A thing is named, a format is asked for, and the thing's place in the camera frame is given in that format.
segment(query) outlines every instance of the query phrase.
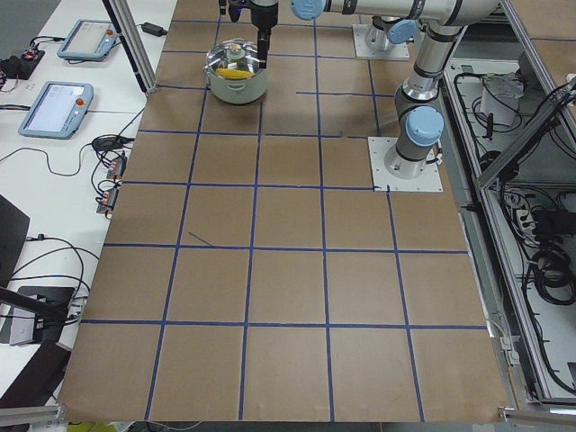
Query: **yellow item on floor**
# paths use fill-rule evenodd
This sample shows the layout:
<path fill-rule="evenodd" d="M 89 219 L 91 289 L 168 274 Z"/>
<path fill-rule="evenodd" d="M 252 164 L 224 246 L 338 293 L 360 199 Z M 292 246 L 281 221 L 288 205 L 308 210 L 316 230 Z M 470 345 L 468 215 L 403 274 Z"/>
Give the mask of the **yellow item on floor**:
<path fill-rule="evenodd" d="M 249 70 L 227 69 L 225 67 L 218 67 L 216 74 L 226 79 L 246 79 L 254 75 L 254 73 Z"/>

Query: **blue framed tablet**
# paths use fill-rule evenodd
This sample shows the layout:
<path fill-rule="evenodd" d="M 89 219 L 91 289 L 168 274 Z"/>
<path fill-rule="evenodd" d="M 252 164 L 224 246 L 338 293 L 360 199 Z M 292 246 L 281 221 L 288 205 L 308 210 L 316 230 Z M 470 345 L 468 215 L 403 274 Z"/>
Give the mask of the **blue framed tablet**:
<path fill-rule="evenodd" d="M 94 98 L 89 84 L 49 81 L 40 90 L 18 133 L 25 137 L 68 139 L 77 131 Z"/>
<path fill-rule="evenodd" d="M 118 34 L 109 21 L 78 20 L 64 39 L 58 57 L 68 60 L 103 60 L 116 43 Z"/>

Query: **blue joint cap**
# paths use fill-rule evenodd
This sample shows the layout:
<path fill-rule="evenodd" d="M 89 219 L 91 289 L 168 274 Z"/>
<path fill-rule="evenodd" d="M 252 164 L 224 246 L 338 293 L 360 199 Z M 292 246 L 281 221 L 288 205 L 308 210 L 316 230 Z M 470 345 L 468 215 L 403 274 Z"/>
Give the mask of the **blue joint cap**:
<path fill-rule="evenodd" d="M 418 26 L 416 25 L 416 21 L 414 20 L 402 20 L 400 22 L 396 22 L 386 33 L 388 36 L 388 41 L 393 43 L 394 45 L 398 45 L 399 43 L 404 43 L 405 41 L 409 41 L 414 37 L 414 33 L 416 33 L 416 29 Z"/>
<path fill-rule="evenodd" d="M 444 119 L 440 112 L 429 106 L 419 106 L 408 114 L 406 133 L 420 147 L 436 144 L 444 130 Z"/>
<path fill-rule="evenodd" d="M 315 20 L 324 12 L 326 0 L 291 0 L 292 12 L 304 21 Z"/>

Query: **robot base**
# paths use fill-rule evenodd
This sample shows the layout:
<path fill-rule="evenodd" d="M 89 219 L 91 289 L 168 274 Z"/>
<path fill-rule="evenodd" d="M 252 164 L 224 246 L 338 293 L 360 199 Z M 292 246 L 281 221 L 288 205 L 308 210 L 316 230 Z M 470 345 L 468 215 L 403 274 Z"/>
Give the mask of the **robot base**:
<path fill-rule="evenodd" d="M 370 137 L 368 148 L 370 150 L 370 164 L 372 166 L 372 179 L 375 191 L 399 191 L 399 192 L 443 192 L 442 181 L 436 164 L 426 165 L 424 171 L 411 180 L 398 178 L 388 171 L 384 164 L 386 153 L 396 145 L 397 138 Z M 430 150 L 428 159 L 434 158 L 434 152 Z"/>
<path fill-rule="evenodd" d="M 353 24 L 352 31 L 354 34 L 354 46 L 356 48 L 356 56 L 359 59 L 382 59 L 382 60 L 396 60 L 408 61 L 410 60 L 410 53 L 406 43 L 399 43 L 398 45 L 391 44 L 391 47 L 386 51 L 379 51 L 369 48 L 366 45 L 365 37 L 368 30 L 372 27 L 371 24 Z"/>

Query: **metal pot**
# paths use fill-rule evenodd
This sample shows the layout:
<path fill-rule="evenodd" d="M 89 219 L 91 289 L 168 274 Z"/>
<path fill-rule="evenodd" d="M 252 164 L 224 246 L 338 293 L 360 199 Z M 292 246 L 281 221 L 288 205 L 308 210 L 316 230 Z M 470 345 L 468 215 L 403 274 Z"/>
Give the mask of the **metal pot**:
<path fill-rule="evenodd" d="M 244 71 L 253 74 L 242 79 L 220 76 L 217 69 Z M 266 69 L 260 68 L 257 46 L 248 40 L 226 40 L 208 51 L 204 66 L 206 81 L 212 93 L 230 104 L 249 104 L 268 88 Z"/>

